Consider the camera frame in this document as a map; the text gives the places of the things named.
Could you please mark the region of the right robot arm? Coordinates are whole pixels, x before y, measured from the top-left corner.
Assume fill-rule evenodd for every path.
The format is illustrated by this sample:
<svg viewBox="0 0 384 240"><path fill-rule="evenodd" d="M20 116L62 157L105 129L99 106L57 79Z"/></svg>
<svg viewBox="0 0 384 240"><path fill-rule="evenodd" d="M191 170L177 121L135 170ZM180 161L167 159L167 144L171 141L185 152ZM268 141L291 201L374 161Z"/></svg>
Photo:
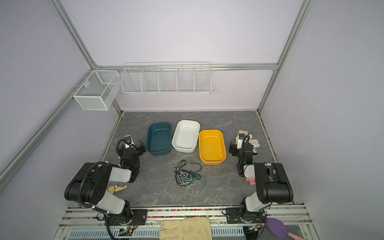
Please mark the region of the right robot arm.
<svg viewBox="0 0 384 240"><path fill-rule="evenodd" d="M294 200L294 193L281 163L253 163L253 146L242 143L238 148L231 143L229 153L238 157L237 170L241 177L251 179L256 191L242 199L235 208L226 208L225 215L229 224L263 223L266 209L272 204L286 204Z"/></svg>

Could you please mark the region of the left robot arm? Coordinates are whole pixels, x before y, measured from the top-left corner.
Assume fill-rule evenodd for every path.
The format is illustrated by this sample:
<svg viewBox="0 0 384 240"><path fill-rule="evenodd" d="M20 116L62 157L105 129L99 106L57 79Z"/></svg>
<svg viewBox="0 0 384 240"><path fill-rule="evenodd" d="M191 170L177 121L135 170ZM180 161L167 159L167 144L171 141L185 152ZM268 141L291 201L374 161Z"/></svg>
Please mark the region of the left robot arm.
<svg viewBox="0 0 384 240"><path fill-rule="evenodd" d="M140 220L131 210L129 201L108 191L110 182L133 183L140 172L140 156L146 152L143 141L136 146L127 136L116 145L120 163L85 163L68 184L64 196L81 207L93 209L107 216L106 222L113 226L137 225Z"/></svg>

